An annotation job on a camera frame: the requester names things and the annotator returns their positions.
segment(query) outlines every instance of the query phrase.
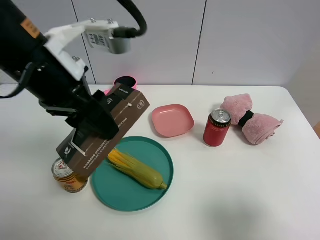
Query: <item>teal plate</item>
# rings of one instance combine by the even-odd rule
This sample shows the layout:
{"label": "teal plate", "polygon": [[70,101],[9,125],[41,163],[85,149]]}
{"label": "teal plate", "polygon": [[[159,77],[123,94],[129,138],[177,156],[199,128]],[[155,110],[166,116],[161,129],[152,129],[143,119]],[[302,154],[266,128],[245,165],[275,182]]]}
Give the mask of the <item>teal plate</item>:
{"label": "teal plate", "polygon": [[167,189],[148,189],[114,169],[106,159],[91,178],[98,199],[108,207],[123,212],[139,211],[158,202],[169,190],[174,177],[174,164],[167,150],[156,141],[142,136],[126,137],[116,147],[161,173]]}

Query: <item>brown box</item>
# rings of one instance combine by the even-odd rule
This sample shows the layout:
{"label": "brown box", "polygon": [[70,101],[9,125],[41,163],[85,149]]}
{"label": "brown box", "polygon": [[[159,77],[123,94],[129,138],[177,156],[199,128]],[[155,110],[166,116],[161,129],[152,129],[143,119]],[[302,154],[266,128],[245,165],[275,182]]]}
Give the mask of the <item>brown box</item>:
{"label": "brown box", "polygon": [[90,176],[129,129],[150,106],[145,96],[131,87],[117,84],[108,93],[107,107],[119,132],[112,140],[86,129],[74,129],[56,151],[74,172]]}

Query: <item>pink towel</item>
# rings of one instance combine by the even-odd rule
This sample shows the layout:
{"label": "pink towel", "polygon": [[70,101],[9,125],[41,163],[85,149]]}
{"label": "pink towel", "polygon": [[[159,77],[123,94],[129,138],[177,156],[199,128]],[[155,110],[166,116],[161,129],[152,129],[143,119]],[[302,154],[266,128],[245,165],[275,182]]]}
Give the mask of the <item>pink towel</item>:
{"label": "pink towel", "polygon": [[283,120],[278,121],[272,116],[251,112],[253,103],[249,94],[227,96],[221,105],[222,109],[231,114],[231,123],[240,125],[246,139],[254,145],[263,143],[275,135],[275,130]]}

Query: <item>soda can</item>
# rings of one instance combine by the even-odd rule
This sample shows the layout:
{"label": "soda can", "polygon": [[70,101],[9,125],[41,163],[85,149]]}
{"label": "soda can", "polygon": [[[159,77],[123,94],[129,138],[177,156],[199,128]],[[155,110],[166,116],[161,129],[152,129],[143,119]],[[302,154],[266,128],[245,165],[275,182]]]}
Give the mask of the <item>soda can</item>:
{"label": "soda can", "polygon": [[88,184],[88,178],[74,173],[68,165],[58,158],[52,165],[52,174],[54,179],[68,193],[78,193]]}
{"label": "soda can", "polygon": [[203,140],[211,147],[220,146],[227,135],[231,125],[231,115],[224,109],[214,110],[208,118],[205,126]]}

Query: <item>corn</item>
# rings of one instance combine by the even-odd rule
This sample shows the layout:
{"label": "corn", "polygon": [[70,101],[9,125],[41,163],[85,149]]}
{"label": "corn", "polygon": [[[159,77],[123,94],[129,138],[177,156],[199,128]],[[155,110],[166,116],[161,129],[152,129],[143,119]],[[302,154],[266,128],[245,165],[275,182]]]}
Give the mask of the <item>corn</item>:
{"label": "corn", "polygon": [[149,189],[167,189],[162,175],[129,154],[113,149],[108,159],[115,169],[129,175]]}

